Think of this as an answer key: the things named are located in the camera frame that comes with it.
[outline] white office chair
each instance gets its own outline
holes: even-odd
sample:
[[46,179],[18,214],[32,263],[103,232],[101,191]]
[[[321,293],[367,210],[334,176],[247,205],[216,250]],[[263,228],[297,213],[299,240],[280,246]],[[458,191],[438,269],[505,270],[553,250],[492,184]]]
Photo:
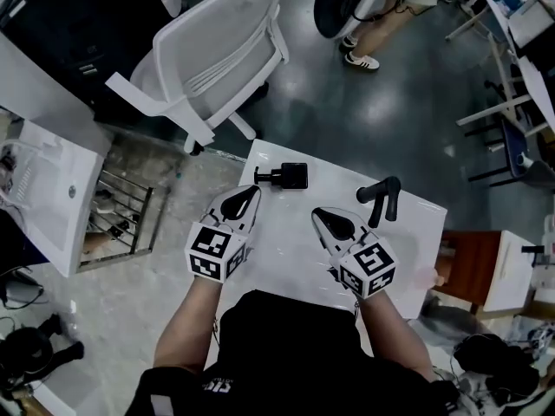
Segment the white office chair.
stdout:
[[212,143],[225,119],[254,140],[235,111],[289,60],[278,2],[205,0],[158,32],[131,82],[116,73],[106,84],[143,114],[165,115],[185,129],[187,153],[195,141]]

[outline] black handle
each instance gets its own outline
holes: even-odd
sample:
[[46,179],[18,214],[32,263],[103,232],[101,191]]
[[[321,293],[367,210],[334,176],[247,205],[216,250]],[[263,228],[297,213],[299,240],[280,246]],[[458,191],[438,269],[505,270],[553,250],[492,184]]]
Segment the black handle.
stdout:
[[388,196],[388,208],[385,218],[389,222],[397,220],[397,202],[401,192],[401,181],[397,177],[388,177],[381,182],[366,188],[359,188],[356,192],[356,200],[361,204],[367,204],[375,199],[374,210],[368,222],[370,228],[377,228],[382,216],[383,202]]
[[534,245],[534,246],[523,246],[522,247],[523,253],[532,253],[532,254],[544,254],[545,247],[544,245]]

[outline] white sock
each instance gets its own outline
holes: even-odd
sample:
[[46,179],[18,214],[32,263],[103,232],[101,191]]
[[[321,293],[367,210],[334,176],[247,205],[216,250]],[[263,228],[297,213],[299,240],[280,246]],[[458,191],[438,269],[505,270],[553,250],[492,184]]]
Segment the white sock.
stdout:
[[362,57],[357,57],[356,55],[353,54],[353,51],[349,52],[349,57],[354,62],[358,62],[359,60],[362,60]]

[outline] white desk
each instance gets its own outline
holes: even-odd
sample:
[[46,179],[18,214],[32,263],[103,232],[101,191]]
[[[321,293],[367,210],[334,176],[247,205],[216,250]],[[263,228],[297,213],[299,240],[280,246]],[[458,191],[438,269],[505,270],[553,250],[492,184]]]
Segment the white desk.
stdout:
[[532,280],[534,255],[523,254],[523,246],[532,244],[510,231],[501,232],[495,271],[484,311],[524,307]]
[[[327,272],[330,255],[320,244],[310,213],[318,206],[353,211],[367,220],[373,202],[361,205],[356,189],[372,185],[371,179],[306,154],[254,140],[240,185],[253,183],[260,172],[279,168],[284,162],[308,165],[309,188],[281,191],[262,184],[262,200],[253,230],[254,250],[240,270],[227,281],[227,289],[244,294],[261,289],[281,296],[340,309],[353,309],[355,298]],[[377,233],[388,239],[399,258],[394,282],[387,291],[406,318],[416,318],[426,290],[415,285],[419,270],[434,267],[447,210],[401,191],[396,222],[382,217]]]
[[[501,27],[501,30],[503,31],[503,34],[505,34],[507,43],[509,45],[509,49],[512,52],[512,55],[515,58],[515,61],[517,62],[517,65],[520,68],[520,73],[522,74],[522,80],[526,85],[526,89],[528,90],[528,95],[522,95],[516,99],[512,98],[511,91],[508,86],[508,79],[505,76],[505,70],[503,69],[503,66],[500,62],[499,52],[497,51],[497,45],[493,40],[493,36],[490,34],[488,38],[492,46],[493,56],[498,65],[499,75],[501,77],[501,83],[505,88],[505,93],[507,94],[508,99],[506,102],[500,103],[495,107],[490,107],[488,109],[485,109],[484,111],[480,111],[479,113],[469,115],[464,119],[457,120],[457,125],[459,126],[466,125],[467,123],[481,119],[483,117],[486,117],[487,115],[503,112],[503,111],[505,111],[505,114],[507,114],[507,118],[509,120],[513,120],[513,123],[514,123],[516,122],[516,118],[514,117],[514,114],[513,114],[514,107],[526,101],[533,100],[534,103],[536,103],[536,105],[538,106],[539,111],[544,115],[545,123],[529,131],[523,130],[523,133],[525,133],[526,136],[531,136],[531,135],[534,135],[535,133],[538,133],[539,131],[541,131],[546,127],[550,127],[555,131],[555,113],[553,112],[552,101],[547,92],[543,75],[536,69],[535,65],[531,63],[527,57],[525,56],[521,58],[517,57],[515,52],[515,47],[513,44],[513,39],[511,38],[511,35],[509,33],[508,19],[503,15],[499,6],[493,0],[486,0],[486,1],[488,4],[488,8],[492,11],[493,15],[495,16],[495,19],[497,20],[499,26]],[[483,10],[482,12],[479,13],[479,15],[473,18],[472,21],[475,23],[476,20],[485,13],[486,13],[486,10]],[[465,23],[465,25],[463,26],[465,27],[468,26],[468,24],[472,21]],[[461,32],[461,30],[457,29],[456,31],[454,31],[454,33],[447,36],[446,39],[448,40],[452,39],[454,36],[459,34],[459,32]],[[517,126],[519,129],[522,130],[522,126],[520,126],[519,124],[516,124],[515,126]],[[496,151],[501,147],[502,146],[495,146],[491,148],[491,150]]]

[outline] white sink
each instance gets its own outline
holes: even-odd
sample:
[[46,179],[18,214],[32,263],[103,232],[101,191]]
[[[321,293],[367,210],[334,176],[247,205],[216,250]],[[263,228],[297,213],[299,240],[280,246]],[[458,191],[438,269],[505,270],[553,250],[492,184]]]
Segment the white sink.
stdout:
[[103,158],[65,140],[32,121],[19,137],[37,146],[49,159],[34,159],[34,177],[27,187],[29,209],[21,217],[9,209],[29,240],[64,275],[77,270],[87,228],[90,202]]

